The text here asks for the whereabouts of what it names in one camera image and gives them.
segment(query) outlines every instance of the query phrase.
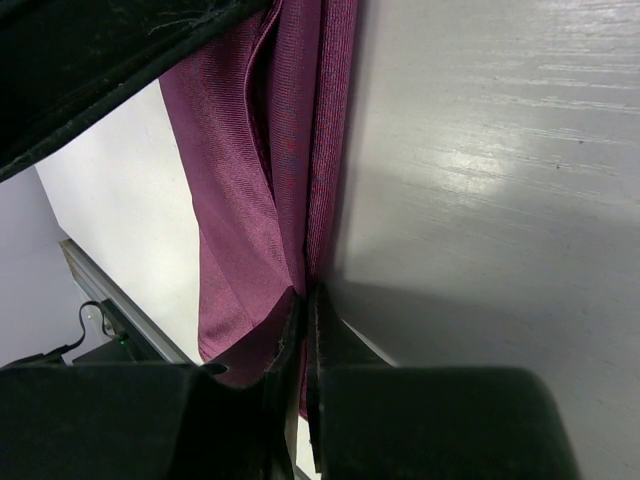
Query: gray painted surface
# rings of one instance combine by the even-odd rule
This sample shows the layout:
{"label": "gray painted surface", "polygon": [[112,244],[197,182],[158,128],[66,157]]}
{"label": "gray painted surface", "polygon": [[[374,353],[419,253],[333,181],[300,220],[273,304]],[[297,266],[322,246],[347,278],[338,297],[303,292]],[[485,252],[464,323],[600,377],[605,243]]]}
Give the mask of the gray painted surface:
{"label": "gray painted surface", "polygon": [[[75,342],[83,299],[58,242],[58,227],[35,169],[0,184],[0,366]],[[95,348],[97,312],[85,312],[87,339],[74,354]]]}
{"label": "gray painted surface", "polygon": [[537,372],[585,478],[639,478],[640,2],[362,3],[339,311]]}

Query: fabric fold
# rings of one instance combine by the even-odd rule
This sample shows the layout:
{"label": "fabric fold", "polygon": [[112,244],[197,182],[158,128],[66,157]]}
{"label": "fabric fold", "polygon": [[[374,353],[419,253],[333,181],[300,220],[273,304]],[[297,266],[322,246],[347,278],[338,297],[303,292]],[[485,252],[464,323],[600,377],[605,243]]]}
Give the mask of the fabric fold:
{"label": "fabric fold", "polygon": [[277,0],[160,79],[201,232],[205,361],[267,320],[281,328],[287,292],[321,272],[356,6]]}

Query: black cable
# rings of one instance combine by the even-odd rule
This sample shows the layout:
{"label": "black cable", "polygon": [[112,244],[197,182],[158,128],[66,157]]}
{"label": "black cable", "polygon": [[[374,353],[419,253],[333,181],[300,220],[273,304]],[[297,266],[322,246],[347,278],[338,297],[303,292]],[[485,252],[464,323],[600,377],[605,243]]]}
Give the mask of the black cable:
{"label": "black cable", "polygon": [[87,328],[85,327],[84,320],[82,319],[82,311],[86,307],[98,308],[100,310],[100,313],[102,314],[102,327],[101,327],[102,333],[104,333],[109,338],[118,338],[117,335],[110,335],[107,333],[106,319],[104,316],[104,309],[102,308],[102,303],[89,300],[88,302],[84,302],[82,305],[80,305],[80,309],[78,310],[78,320],[80,321],[80,327],[82,328],[82,336],[77,341],[75,341],[71,345],[62,345],[61,347],[55,348],[46,354],[39,353],[37,355],[31,355],[29,357],[21,358],[19,360],[16,360],[14,362],[7,364],[6,366],[21,365],[21,364],[27,364],[27,363],[64,363],[61,358],[62,355],[82,345],[82,342],[84,342],[84,339],[87,336]]}

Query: gray wall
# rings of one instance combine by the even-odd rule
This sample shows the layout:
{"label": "gray wall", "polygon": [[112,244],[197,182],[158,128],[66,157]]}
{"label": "gray wall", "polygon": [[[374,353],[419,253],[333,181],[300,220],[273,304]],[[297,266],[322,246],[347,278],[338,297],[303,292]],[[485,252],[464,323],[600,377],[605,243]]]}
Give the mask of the gray wall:
{"label": "gray wall", "polygon": [[363,1],[330,287],[400,364],[519,365],[640,478],[640,2]]}
{"label": "gray wall", "polygon": [[[35,169],[0,184],[0,365],[76,341],[81,293]],[[99,345],[97,321],[76,353]]]}

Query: purple fabric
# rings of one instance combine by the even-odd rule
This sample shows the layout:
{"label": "purple fabric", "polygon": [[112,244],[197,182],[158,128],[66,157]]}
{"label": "purple fabric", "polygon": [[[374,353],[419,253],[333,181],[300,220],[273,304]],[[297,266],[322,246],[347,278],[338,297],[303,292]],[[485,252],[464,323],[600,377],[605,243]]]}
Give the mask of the purple fabric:
{"label": "purple fabric", "polygon": [[321,272],[356,4],[276,0],[160,79],[200,226],[204,360],[281,329],[291,287]]}

